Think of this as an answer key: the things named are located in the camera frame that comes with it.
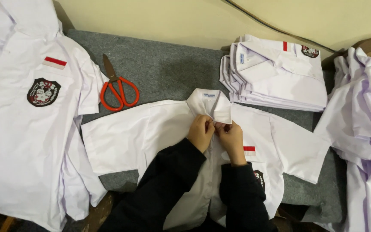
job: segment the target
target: black sweater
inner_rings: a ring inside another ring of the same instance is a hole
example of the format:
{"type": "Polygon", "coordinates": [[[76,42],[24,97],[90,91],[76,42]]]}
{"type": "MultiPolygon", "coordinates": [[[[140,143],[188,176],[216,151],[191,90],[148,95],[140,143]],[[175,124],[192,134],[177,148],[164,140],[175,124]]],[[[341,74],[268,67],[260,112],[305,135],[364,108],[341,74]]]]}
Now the black sweater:
{"type": "MultiPolygon", "coordinates": [[[[99,232],[162,231],[166,216],[191,189],[205,160],[187,139],[158,152],[136,191],[111,211],[99,232]]],[[[226,164],[221,171],[220,197],[227,206],[227,228],[208,216],[203,225],[190,231],[277,232],[268,219],[265,193],[251,164],[226,164]]]]}

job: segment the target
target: white shirt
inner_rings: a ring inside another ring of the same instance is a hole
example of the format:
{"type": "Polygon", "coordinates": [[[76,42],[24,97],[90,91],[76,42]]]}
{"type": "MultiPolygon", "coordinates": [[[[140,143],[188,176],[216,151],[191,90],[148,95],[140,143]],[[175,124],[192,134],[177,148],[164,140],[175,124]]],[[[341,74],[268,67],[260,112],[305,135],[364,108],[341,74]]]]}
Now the white shirt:
{"type": "MultiPolygon", "coordinates": [[[[219,90],[203,89],[195,89],[187,101],[143,104],[82,125],[94,172],[103,175],[138,170],[141,178],[158,151],[187,136],[198,114],[225,124],[234,120],[241,126],[244,146],[255,149],[245,152],[246,159],[259,176],[263,175],[267,196],[264,203],[270,218],[283,198],[283,172],[317,183],[327,142],[274,114],[230,103],[219,90]]],[[[219,223],[224,221],[225,206],[219,196],[220,167],[230,161],[216,136],[204,155],[207,161],[196,182],[168,214],[164,229],[199,226],[207,211],[219,223]]]]}
{"type": "Polygon", "coordinates": [[[371,58],[349,48],[335,65],[335,89],[315,134],[348,161],[348,216],[336,231],[371,232],[371,58]]]}
{"type": "Polygon", "coordinates": [[[76,118],[98,112],[106,77],[62,34],[51,0],[1,3],[14,25],[0,27],[0,213],[61,231],[65,213],[83,219],[106,193],[76,118]]]}
{"type": "Polygon", "coordinates": [[[308,111],[326,107],[318,50],[245,35],[231,45],[229,57],[229,69],[220,67],[220,81],[231,101],[308,111]]]}

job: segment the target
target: black cable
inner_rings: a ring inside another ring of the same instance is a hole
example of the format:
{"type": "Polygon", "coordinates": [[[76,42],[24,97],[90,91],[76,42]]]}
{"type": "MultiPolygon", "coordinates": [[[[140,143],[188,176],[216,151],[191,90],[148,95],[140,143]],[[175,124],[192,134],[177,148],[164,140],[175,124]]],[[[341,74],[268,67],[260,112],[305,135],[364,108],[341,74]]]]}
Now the black cable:
{"type": "Polygon", "coordinates": [[[239,5],[237,5],[236,3],[234,3],[233,1],[231,1],[231,0],[225,0],[225,1],[226,1],[227,3],[230,3],[230,4],[231,4],[232,6],[234,6],[235,8],[239,9],[239,10],[242,11],[243,13],[247,14],[248,16],[250,16],[250,18],[256,20],[257,22],[259,22],[259,23],[265,25],[266,27],[268,27],[268,28],[270,28],[270,29],[273,29],[273,30],[275,30],[275,31],[277,31],[277,32],[280,32],[280,33],[282,33],[282,34],[285,34],[285,35],[289,35],[289,36],[291,36],[291,37],[293,37],[293,38],[296,38],[296,39],[305,40],[305,41],[307,41],[307,42],[310,42],[311,44],[314,44],[314,45],[317,45],[317,46],[319,46],[319,47],[322,47],[322,48],[324,48],[325,50],[328,50],[328,51],[330,51],[330,52],[332,52],[332,53],[338,53],[338,51],[333,50],[333,49],[331,49],[331,48],[329,48],[329,47],[326,47],[326,46],[324,46],[324,45],[322,45],[322,44],[319,44],[319,43],[317,43],[317,42],[315,42],[315,41],[313,41],[313,40],[310,40],[310,39],[307,39],[307,38],[303,38],[303,37],[301,37],[301,36],[293,35],[293,34],[290,34],[290,33],[286,32],[286,31],[283,31],[283,30],[281,30],[281,29],[275,28],[275,27],[273,27],[272,25],[270,25],[270,24],[266,23],[265,21],[261,20],[260,18],[256,17],[256,16],[253,15],[252,13],[246,11],[244,8],[240,7],[239,5]]]}

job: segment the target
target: person's left hand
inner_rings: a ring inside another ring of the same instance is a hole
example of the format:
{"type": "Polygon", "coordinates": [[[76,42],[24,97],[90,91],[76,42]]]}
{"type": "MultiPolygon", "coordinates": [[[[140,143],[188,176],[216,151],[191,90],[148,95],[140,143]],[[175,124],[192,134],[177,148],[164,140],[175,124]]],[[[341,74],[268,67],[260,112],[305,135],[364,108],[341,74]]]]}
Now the person's left hand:
{"type": "Polygon", "coordinates": [[[191,124],[187,138],[201,153],[204,153],[209,147],[214,131],[213,119],[208,115],[199,114],[191,124]]]}

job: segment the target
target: gray table surface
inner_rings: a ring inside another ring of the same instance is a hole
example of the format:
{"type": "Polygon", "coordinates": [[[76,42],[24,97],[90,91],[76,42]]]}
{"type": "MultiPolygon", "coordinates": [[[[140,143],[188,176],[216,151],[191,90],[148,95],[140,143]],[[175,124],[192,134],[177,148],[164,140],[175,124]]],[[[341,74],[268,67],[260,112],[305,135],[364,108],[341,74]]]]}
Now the gray table surface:
{"type": "MultiPolygon", "coordinates": [[[[220,89],[228,93],[219,82],[220,59],[227,52],[78,30],[69,30],[67,36],[88,51],[103,73],[102,54],[108,55],[116,74],[138,87],[138,104],[165,99],[186,100],[195,88],[220,89]]],[[[333,74],[325,74],[327,88],[331,89],[333,74]]],[[[132,88],[125,86],[125,93],[127,101],[132,102],[132,88]]],[[[110,91],[106,92],[106,101],[114,107],[118,106],[110,91]]],[[[307,111],[246,106],[274,113],[310,131],[321,115],[307,111]]],[[[100,104],[100,112],[84,115],[83,124],[112,113],[100,104]]],[[[106,189],[117,191],[132,191],[136,187],[137,178],[136,171],[100,177],[106,189]]],[[[345,164],[330,150],[324,160],[318,184],[284,174],[282,202],[309,205],[303,221],[340,222],[346,213],[345,180],[345,164]]]]}

